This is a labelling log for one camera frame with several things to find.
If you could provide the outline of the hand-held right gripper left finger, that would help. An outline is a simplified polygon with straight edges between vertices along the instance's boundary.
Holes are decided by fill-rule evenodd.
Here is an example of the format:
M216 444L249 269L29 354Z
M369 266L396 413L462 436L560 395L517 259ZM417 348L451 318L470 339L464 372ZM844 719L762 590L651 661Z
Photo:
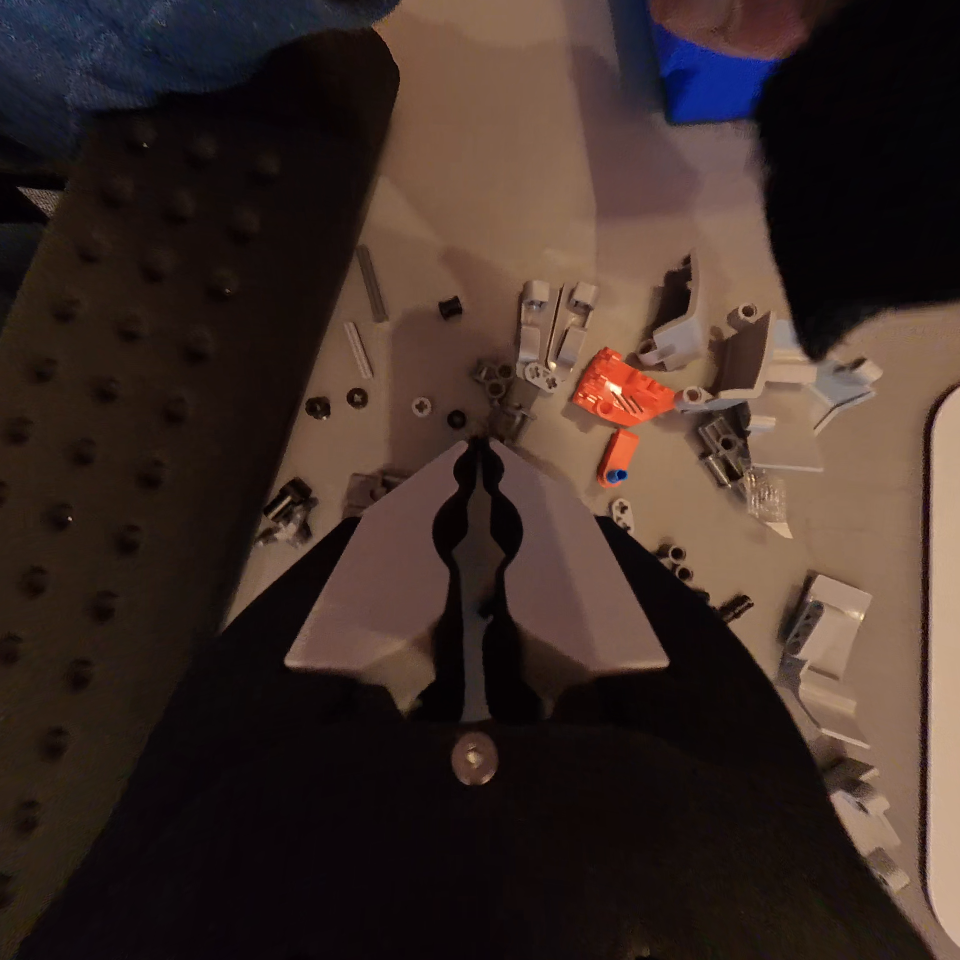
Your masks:
M300 673L390 693L403 714L459 721L465 708L462 577L478 450L460 440L359 518L285 655Z

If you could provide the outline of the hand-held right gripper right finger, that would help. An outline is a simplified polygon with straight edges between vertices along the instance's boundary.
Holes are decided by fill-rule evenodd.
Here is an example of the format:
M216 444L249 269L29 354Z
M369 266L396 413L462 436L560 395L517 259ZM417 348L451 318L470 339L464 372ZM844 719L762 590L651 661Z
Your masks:
M502 552L482 646L491 716L536 722L571 689L665 670L662 642L570 484L497 439L482 448L482 481Z

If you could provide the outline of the person's left hand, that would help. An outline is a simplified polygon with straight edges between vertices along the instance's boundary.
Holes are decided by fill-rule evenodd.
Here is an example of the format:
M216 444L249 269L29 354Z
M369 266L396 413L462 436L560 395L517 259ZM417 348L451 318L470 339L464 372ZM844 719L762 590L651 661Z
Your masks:
M801 47L830 2L649 1L654 24L708 50L766 61Z

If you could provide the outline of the orange connector with blue pin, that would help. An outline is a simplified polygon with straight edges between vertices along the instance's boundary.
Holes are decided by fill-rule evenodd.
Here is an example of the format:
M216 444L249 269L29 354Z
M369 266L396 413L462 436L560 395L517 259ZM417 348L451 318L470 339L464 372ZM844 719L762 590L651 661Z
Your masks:
M611 434L596 471L601 487L612 489L628 479L638 445L639 436L629 429L617 429Z

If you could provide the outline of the small clear plastic bag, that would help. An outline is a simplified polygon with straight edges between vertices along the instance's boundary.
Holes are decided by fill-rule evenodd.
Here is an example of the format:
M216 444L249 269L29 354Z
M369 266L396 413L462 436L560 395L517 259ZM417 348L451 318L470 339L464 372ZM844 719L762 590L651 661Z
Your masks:
M792 540L788 524L786 482L758 466L749 467L738 484L747 513L785 540Z

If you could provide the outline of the orange ridged wedge panel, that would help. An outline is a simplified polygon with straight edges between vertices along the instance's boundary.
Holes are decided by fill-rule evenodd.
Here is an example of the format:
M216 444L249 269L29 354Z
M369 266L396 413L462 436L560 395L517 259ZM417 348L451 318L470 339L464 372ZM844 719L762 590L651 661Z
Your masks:
M570 402L622 428L649 423L675 409L675 392L604 347L584 368Z

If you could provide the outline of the grey large shell panel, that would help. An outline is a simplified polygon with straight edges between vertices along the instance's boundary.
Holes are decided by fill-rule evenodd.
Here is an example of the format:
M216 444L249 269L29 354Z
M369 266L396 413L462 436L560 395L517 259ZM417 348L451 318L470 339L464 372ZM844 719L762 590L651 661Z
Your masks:
M882 368L865 357L810 361L791 323L768 313L726 339L713 388L678 390L675 409L738 414L755 467L820 474L819 435L840 413L871 400L881 377Z

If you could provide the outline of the light grey holed curved panel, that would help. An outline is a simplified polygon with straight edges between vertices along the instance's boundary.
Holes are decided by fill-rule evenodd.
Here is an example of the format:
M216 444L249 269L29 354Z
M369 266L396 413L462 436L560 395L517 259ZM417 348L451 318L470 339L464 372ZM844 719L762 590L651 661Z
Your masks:
M848 669L872 600L868 592L814 573L786 621L774 687L807 740L871 748Z

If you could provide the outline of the grey arched panel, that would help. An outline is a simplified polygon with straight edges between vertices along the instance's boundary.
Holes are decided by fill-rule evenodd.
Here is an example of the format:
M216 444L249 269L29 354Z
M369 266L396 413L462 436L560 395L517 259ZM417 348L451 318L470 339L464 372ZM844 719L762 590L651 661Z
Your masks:
M653 322L636 357L643 369L672 373L702 359L707 350L706 295L696 250L666 271L658 290Z

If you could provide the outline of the grey slim fairing panel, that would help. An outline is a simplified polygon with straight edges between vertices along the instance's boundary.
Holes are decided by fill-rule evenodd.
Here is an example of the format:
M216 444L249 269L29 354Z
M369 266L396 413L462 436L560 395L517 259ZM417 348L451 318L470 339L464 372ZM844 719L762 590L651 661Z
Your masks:
M560 289L549 351L549 365L558 380L566 380L578 363L598 300L598 287L578 281Z
M546 361L555 316L553 289L546 280L524 283L518 300L516 372L523 375L530 363Z

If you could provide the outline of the dark studded panel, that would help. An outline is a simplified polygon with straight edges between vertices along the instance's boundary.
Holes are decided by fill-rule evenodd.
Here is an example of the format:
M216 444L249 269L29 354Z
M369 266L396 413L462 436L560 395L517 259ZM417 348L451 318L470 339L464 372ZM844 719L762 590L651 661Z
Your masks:
M399 90L372 29L97 120L2 335L2 938L217 631Z

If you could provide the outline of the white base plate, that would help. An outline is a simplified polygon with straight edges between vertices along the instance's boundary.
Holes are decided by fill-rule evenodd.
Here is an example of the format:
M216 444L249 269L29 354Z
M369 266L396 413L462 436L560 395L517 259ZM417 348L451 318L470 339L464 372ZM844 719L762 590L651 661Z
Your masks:
M925 880L931 910L959 944L959 387L926 433L924 597Z

